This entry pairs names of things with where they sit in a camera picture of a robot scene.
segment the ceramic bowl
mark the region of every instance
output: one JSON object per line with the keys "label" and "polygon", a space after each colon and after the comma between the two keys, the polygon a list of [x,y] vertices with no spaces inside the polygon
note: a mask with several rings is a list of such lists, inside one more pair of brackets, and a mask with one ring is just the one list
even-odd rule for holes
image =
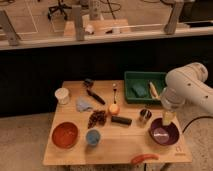
{"label": "ceramic bowl", "polygon": [[173,145],[179,139],[179,131],[172,122],[168,126],[162,125],[162,118],[155,119],[150,126],[149,134],[152,139],[160,145]]}
{"label": "ceramic bowl", "polygon": [[86,134],[86,141],[90,146],[98,145],[100,138],[101,134],[95,129],[88,131]]}
{"label": "ceramic bowl", "polygon": [[53,130],[52,141],[57,147],[71,148],[75,145],[77,137],[77,126],[72,122],[63,122]]}

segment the blue cup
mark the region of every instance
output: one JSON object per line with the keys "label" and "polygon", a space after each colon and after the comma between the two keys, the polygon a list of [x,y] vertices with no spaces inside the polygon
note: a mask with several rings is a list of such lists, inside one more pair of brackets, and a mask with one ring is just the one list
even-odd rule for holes
{"label": "blue cup", "polygon": [[100,138],[101,134],[95,129],[87,132],[86,140],[90,146],[96,146],[99,143]]}

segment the green bin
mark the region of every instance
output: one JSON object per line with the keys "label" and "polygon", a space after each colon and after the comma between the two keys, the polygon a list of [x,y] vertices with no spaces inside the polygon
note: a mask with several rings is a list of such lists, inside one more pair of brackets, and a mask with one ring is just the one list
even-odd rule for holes
{"label": "green bin", "polygon": [[[149,82],[152,82],[160,95],[166,87],[165,72],[126,71],[124,73],[124,89],[127,103],[160,104],[160,100],[152,99],[149,92]],[[141,85],[146,91],[145,97],[137,97],[133,91],[135,84]]]}

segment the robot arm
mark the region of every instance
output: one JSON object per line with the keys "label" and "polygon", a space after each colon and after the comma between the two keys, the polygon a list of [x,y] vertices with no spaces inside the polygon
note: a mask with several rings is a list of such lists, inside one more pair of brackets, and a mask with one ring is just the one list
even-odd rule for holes
{"label": "robot arm", "polygon": [[208,71],[201,63],[191,63],[168,72],[167,87],[161,94],[163,107],[175,110],[187,99],[213,114],[213,89],[204,84],[207,77]]}

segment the orange bowl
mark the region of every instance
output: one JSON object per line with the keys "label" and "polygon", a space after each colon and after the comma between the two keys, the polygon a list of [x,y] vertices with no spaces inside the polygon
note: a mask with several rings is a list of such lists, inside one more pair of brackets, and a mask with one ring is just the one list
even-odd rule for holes
{"label": "orange bowl", "polygon": [[77,137],[77,126],[72,122],[63,122],[53,130],[52,141],[57,147],[71,148],[75,145]]}

